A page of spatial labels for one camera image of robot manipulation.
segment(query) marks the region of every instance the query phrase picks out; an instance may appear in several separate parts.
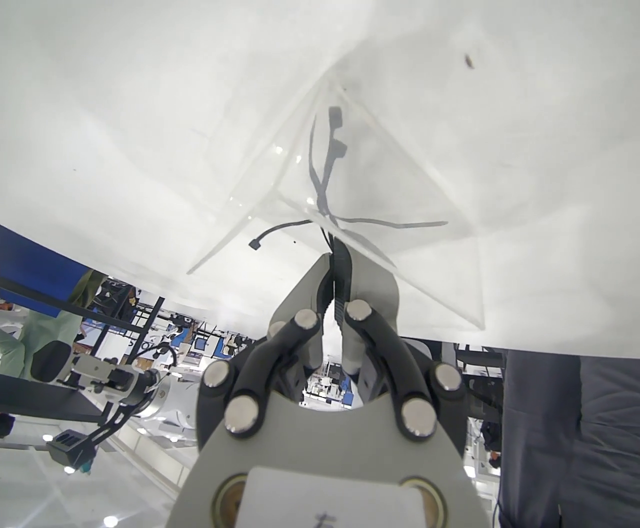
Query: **person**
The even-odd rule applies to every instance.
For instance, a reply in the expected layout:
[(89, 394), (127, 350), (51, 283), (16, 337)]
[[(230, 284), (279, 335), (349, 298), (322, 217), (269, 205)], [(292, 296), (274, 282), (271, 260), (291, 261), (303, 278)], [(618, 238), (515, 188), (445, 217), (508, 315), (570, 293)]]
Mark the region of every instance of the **person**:
[(502, 457), (500, 456), (500, 453), (498, 453), (497, 451), (492, 451), (489, 455), (489, 466), (491, 466), (493, 469), (500, 469), (501, 464)]
[(502, 528), (638, 526), (639, 380), (637, 359), (507, 351)]
[[(88, 307), (106, 275), (88, 270), (78, 281), (68, 301), (76, 306)], [(82, 317), (61, 311), (57, 317), (30, 310), (20, 337), (15, 338), (0, 330), (0, 374), (14, 378), (32, 380), (33, 355), (51, 341), (62, 341), (69, 346), (80, 330)]]

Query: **white fabric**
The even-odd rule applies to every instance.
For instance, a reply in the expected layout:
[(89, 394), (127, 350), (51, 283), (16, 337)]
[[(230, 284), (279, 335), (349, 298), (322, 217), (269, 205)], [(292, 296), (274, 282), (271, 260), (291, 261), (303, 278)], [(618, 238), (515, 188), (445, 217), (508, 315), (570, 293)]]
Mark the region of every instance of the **white fabric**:
[(263, 335), (314, 227), (186, 271), (335, 66), (478, 233), (484, 329), (432, 327), (401, 285), (402, 334), (637, 356), (639, 21), (633, 0), (3, 2), (0, 223)]

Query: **clear plastic bag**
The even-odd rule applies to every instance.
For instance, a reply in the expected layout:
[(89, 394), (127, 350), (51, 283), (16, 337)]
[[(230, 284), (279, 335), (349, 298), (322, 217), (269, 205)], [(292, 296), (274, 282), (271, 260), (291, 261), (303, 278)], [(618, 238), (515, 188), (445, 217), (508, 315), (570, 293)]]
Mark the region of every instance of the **clear plastic bag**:
[[(328, 74), (246, 170), (190, 273), (253, 220), (310, 220), (436, 301), (444, 326), (481, 329), (476, 237), (434, 176)], [(296, 239), (326, 251), (311, 230)]]

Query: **dark fabric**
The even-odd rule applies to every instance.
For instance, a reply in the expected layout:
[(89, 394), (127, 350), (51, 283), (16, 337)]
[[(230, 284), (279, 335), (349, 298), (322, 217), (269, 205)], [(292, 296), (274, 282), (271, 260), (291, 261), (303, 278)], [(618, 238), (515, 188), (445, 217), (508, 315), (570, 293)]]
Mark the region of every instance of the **dark fabric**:
[(560, 484), (580, 415), (580, 358), (509, 350), (502, 417), (501, 518), (557, 528)]
[(500, 520), (640, 526), (640, 360), (509, 351)]
[(484, 448), (487, 451), (502, 450), (502, 426), (500, 424), (484, 421), (480, 427), (480, 434), (482, 434)]
[(640, 526), (640, 360), (582, 358), (580, 379), (580, 431), (560, 500), (564, 526)]

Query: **black metal frame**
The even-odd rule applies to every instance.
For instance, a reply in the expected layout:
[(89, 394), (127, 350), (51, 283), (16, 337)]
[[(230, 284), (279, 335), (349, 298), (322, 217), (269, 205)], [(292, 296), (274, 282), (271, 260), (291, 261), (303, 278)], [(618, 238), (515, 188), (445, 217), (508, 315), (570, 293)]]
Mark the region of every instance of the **black metal frame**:
[[(121, 328), (129, 332), (138, 334), (136, 343), (129, 354), (129, 358), (134, 358), (135, 353), (140, 350), (142, 343), (151, 329), (153, 322), (164, 303), (163, 297), (158, 297), (156, 304), (152, 307), (148, 314), (148, 319), (144, 326), (121, 321), (115, 317), (105, 316), (103, 314), (87, 310), (75, 306), (67, 301), (61, 301), (50, 295), (46, 295), (32, 288), (18, 284), (12, 280), (0, 277), (0, 289), (10, 291), (16, 295), (32, 299), (34, 301), (45, 303), (59, 310), (64, 310), (77, 316), (92, 319), (100, 323), (104, 323), (98, 339), (93, 346), (91, 355), (95, 356), (109, 329), (113, 326)], [(118, 300), (118, 305), (114, 309), (112, 315), (117, 315), (126, 299), (129, 291), (122, 293), (122, 298)], [(55, 420), (69, 420), (74, 422), (89, 422), (103, 425), (107, 422), (109, 413), (113, 405), (108, 403), (105, 408), (100, 411), (93, 405), (81, 392), (67, 387), (56, 385), (48, 385), (39, 383), (38, 381), (19, 380), (10, 378), (9, 376), (0, 375), (0, 412), (10, 414), (34, 416), (38, 418), (48, 418)]]

